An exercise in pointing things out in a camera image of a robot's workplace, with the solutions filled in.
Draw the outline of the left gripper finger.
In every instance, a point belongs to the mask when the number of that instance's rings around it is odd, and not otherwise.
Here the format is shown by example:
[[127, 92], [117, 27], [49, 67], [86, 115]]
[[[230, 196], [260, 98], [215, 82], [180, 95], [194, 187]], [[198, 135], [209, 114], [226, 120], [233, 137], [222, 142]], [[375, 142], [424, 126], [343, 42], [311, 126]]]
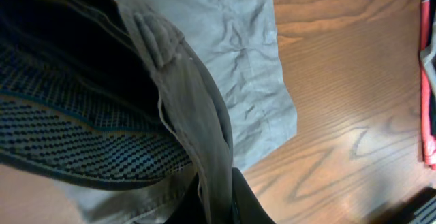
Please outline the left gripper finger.
[[[207, 224], [204, 208], [198, 197], [195, 176], [183, 200], [165, 224]], [[224, 223], [229, 224], [275, 224], [265, 212], [238, 168], [232, 168], [232, 208]]]

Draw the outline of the grey shorts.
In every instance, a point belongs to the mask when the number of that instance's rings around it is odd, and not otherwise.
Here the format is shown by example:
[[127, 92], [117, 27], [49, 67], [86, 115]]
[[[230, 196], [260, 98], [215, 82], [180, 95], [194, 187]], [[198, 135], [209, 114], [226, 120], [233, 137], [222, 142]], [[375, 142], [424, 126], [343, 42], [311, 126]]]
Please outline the grey shorts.
[[1, 163], [87, 223], [165, 223], [196, 175], [224, 223], [296, 120], [273, 0], [1, 0]]

